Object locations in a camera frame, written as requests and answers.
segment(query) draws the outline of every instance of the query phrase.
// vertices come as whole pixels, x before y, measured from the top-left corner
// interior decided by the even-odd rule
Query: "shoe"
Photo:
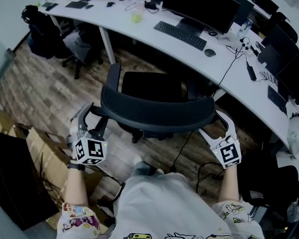
[[[135,166],[137,163],[144,161],[142,157],[136,156],[133,160],[133,165]]]
[[[160,168],[156,170],[156,173],[165,174],[164,171],[162,169],[160,169]]]

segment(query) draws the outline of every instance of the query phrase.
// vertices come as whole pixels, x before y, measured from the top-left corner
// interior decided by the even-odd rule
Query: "white desk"
[[[112,7],[106,7],[109,1],[114,1],[115,4]],[[189,66],[213,83],[219,84],[234,60],[233,53],[225,46],[218,44],[217,39],[208,35],[207,32],[203,32],[200,37],[207,41],[206,49],[211,48],[216,52],[217,55],[214,57],[207,57],[203,51],[165,33],[154,30],[153,27],[161,20],[172,25],[177,25],[180,22],[182,18],[169,11],[159,11],[151,14],[144,9],[142,21],[140,23],[132,23],[132,10],[124,11],[124,9],[134,1],[91,0],[89,4],[94,5],[92,8],[74,9],[65,7],[70,0],[54,0],[53,2],[58,3],[58,6],[50,11],[45,11],[43,7],[40,7],[39,10],[51,16],[77,19],[99,26],[111,63],[115,63],[115,58],[107,29],[152,46]],[[233,24],[231,28],[232,32],[236,34],[239,26]],[[261,42],[260,37],[252,31],[248,32],[248,37],[252,42]],[[255,56],[249,57],[248,63],[253,66],[259,79],[259,71],[263,70],[257,58]],[[277,87],[268,81],[252,82],[246,68],[245,56],[243,56],[235,61],[220,87],[254,113],[288,146],[288,118],[267,98],[268,84],[277,90]]]
[[[248,0],[248,1],[251,2],[254,5],[253,10],[255,10],[256,12],[258,12],[261,16],[265,17],[266,19],[270,19],[271,15],[269,15],[267,12],[265,12],[263,9],[261,9],[259,7],[259,5],[255,4],[251,0]]]

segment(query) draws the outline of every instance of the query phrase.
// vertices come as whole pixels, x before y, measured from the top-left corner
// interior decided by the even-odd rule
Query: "monitor stand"
[[[204,25],[189,18],[183,18],[176,27],[198,37],[204,30]]]

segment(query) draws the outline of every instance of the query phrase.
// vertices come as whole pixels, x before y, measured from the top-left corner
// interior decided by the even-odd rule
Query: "white t-shirt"
[[[241,203],[225,201],[211,209],[178,173],[130,178],[114,207],[111,239],[264,238]],[[68,237],[61,227],[69,221],[62,217],[58,238],[95,238],[80,226],[73,230],[75,237]]]

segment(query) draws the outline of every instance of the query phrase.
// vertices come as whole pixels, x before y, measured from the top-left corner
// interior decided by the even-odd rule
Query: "desk leg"
[[[224,94],[226,94],[226,92],[222,89],[219,89],[216,91],[215,95],[214,95],[214,100],[217,101],[218,99],[220,99]]]
[[[113,65],[116,62],[115,62],[115,56],[114,56],[114,53],[113,53],[111,42],[110,42],[110,39],[109,39],[108,31],[107,31],[107,29],[105,29],[101,26],[99,26],[99,29],[100,29],[101,37],[103,39],[103,43],[104,43],[104,46],[105,46],[105,49],[106,49],[106,53],[108,54],[111,65]]]
[[[51,15],[50,15],[50,17],[51,17],[51,20],[52,20],[53,24],[59,29],[59,31],[60,31],[60,33],[61,33],[61,35],[62,35],[62,34],[63,34],[63,31],[62,31],[62,29],[61,29],[61,27],[60,27],[60,25],[59,25],[58,20],[57,20],[54,16],[51,16]]]

